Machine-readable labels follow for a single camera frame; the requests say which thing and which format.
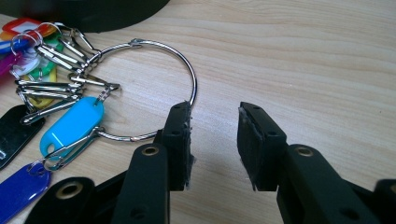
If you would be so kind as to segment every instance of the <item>blue key tag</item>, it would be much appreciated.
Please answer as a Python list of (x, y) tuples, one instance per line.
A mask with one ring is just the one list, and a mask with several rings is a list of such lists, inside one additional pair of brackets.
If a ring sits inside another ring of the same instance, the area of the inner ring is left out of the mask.
[(6, 223), (50, 185), (51, 172), (42, 163), (28, 164), (0, 184), (0, 223)]
[(44, 133), (40, 141), (41, 154), (46, 157), (52, 151), (68, 147), (61, 154), (65, 157), (78, 140), (89, 135), (100, 123), (104, 114), (103, 102), (96, 97), (80, 99)]

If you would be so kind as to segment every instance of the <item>wooden desk surface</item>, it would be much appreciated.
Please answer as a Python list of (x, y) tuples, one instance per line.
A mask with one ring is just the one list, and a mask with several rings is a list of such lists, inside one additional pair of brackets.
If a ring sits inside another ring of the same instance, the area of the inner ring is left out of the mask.
[[(0, 15), (0, 25), (12, 18)], [(99, 49), (139, 37), (180, 50), (198, 76), (191, 189), (171, 193), (172, 223), (282, 223), (274, 192), (254, 192), (236, 148), (241, 101), (264, 108), (289, 144), (318, 149), (346, 180), (372, 189), (396, 176), (396, 2), (172, 0), (128, 28), (87, 34)], [(65, 78), (59, 71), (59, 78)], [(122, 91), (105, 101), (110, 133), (163, 127), (169, 108), (189, 99), (183, 65), (163, 52), (125, 50), (92, 72)], [(100, 89), (90, 87), (92, 95)], [(0, 80), (0, 114), (21, 99)], [(0, 181), (41, 157), (38, 143), (62, 113), (0, 172)], [(137, 143), (99, 139), (53, 175), (100, 184), (127, 169)], [(22, 223), (32, 205), (15, 217)]]

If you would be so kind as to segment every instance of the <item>key ring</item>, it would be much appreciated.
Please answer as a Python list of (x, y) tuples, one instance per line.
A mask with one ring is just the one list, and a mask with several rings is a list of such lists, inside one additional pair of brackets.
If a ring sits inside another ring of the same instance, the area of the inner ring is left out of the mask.
[[(113, 47), (110, 47), (107, 49), (103, 49), (100, 53), (95, 54), (92, 58), (94, 59), (96, 57), (102, 57), (102, 58), (106, 57), (108, 54), (113, 53), (113, 51), (115, 51), (115, 50), (128, 49), (128, 48), (137, 49), (137, 48), (142, 48), (142, 47), (154, 47), (156, 49), (165, 50), (165, 51), (173, 54), (177, 58), (179, 58), (186, 65), (186, 67), (189, 70), (190, 75), (191, 75), (192, 90), (191, 90), (191, 96), (190, 96), (189, 103), (190, 103), (191, 107), (193, 107), (195, 98), (196, 98), (196, 94), (197, 94), (197, 90), (198, 90), (197, 78), (195, 76), (194, 70), (192, 69), (192, 66), (191, 66), (189, 60), (187, 60), (187, 58), (184, 57), (184, 55), (182, 53), (180, 53), (178, 50), (176, 50), (168, 45), (165, 45), (160, 42), (152, 41), (152, 40), (144, 40), (144, 39), (136, 38), (136, 39), (133, 39), (129, 43), (119, 44), (119, 45), (116, 45), (116, 46), (113, 46)], [(114, 134), (106, 133), (105, 131), (97, 132), (97, 134), (102, 137), (105, 137), (105, 138), (108, 138), (111, 140), (115, 140), (115, 141), (121, 141), (121, 142), (137, 142), (137, 141), (147, 140), (147, 139), (155, 137), (156, 133), (157, 132), (146, 133), (146, 134), (141, 134), (138, 136), (117, 136)]]

